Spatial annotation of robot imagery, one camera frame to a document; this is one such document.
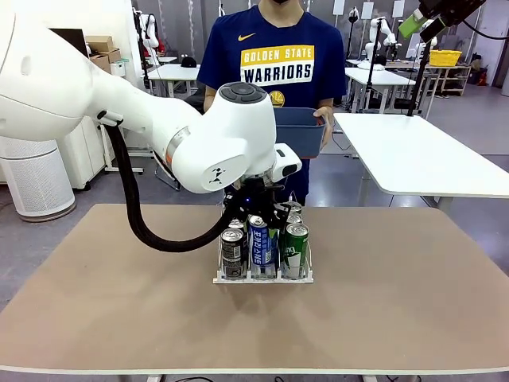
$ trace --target neck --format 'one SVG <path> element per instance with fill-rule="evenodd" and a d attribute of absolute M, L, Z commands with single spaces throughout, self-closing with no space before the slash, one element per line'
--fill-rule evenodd
<path fill-rule="evenodd" d="M 288 0 L 281 5 L 272 0 L 261 0 L 258 8 L 263 18 L 278 28 L 296 25 L 304 14 L 299 0 Z"/>

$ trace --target can rack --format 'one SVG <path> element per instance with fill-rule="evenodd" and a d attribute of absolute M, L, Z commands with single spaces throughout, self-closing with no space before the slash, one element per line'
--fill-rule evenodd
<path fill-rule="evenodd" d="M 300 279 L 285 279 L 282 275 L 282 267 L 286 267 L 285 264 L 281 264 L 279 267 L 276 277 L 272 279 L 257 279 L 251 274 L 251 258 L 247 260 L 247 271 L 246 278 L 242 279 L 226 279 L 223 272 L 223 259 L 221 256 L 221 240 L 218 245 L 218 269 L 217 276 L 212 280 L 215 284 L 312 284 L 313 280 L 313 263 L 311 261 L 311 246 L 308 241 L 308 253 L 305 259 L 304 271 L 305 277 Z"/>

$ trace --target gray floor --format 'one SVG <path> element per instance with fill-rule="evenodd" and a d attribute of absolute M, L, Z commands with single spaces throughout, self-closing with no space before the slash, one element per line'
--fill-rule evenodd
<path fill-rule="evenodd" d="M 509 99 L 499 95 L 498 89 L 472 87 L 463 98 L 436 99 L 430 120 L 481 153 L 490 153 L 492 149 L 499 147 L 501 153 L 509 154 L 509 134 L 504 130 L 509 117 L 508 102 Z M 346 143 L 341 142 L 341 137 L 337 138 L 341 146 Z M 340 150 L 334 142 L 330 142 L 326 152 L 334 153 Z M 509 171 L 509 156 L 494 155 L 487 158 Z M 137 158 L 133 165 L 146 168 L 145 174 L 137 176 L 142 203 L 216 205 L 220 202 L 219 194 L 196 195 L 185 190 L 180 193 L 173 191 L 153 176 L 155 165 L 151 161 Z M 362 170 L 359 160 L 345 158 L 342 155 L 321 155 L 312 163 L 308 204 L 332 207 L 356 205 Z M 99 175 L 92 182 L 92 190 L 77 193 L 76 201 L 76 210 L 64 218 L 44 224 L 27 224 L 17 217 L 8 189 L 0 186 L 0 310 L 92 205 L 123 203 L 122 183 L 118 174 Z M 375 185 L 371 185 L 368 205 L 388 206 L 390 203 L 391 196 L 380 192 Z M 424 206 L 424 203 L 418 197 L 395 197 L 392 206 Z M 509 203 L 503 200 L 457 199 L 453 203 L 451 217 L 509 275 Z M 272 382 L 274 380 L 274 376 L 211 376 L 211 378 L 215 382 L 232 382 L 233 380 Z M 174 376 L 168 381 L 177 379 L 177 376 Z M 113 382 L 116 380 L 113 376 L 41 376 L 0 372 L 0 382 Z M 142 380 L 141 377 L 133 379 L 135 382 Z M 357 381 L 353 376 L 285 376 L 284 380 L 289 382 Z M 509 373 L 478 376 L 425 376 L 422 380 L 424 382 L 507 382 Z M 389 381 L 385 377 L 380 377 L 379 382 Z"/>

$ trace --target yellow bin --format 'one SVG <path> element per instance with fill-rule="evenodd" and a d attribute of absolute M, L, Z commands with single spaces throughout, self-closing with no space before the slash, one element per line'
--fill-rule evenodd
<path fill-rule="evenodd" d="M 457 50 L 432 50 L 429 52 L 431 66 L 456 66 L 461 57 Z"/>

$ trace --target nike swoosh logo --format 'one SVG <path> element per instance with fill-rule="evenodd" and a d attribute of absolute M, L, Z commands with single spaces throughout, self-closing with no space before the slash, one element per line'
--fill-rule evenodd
<path fill-rule="evenodd" d="M 247 36 L 239 36 L 239 41 L 247 40 L 249 37 L 253 37 L 256 33 L 248 34 Z"/>

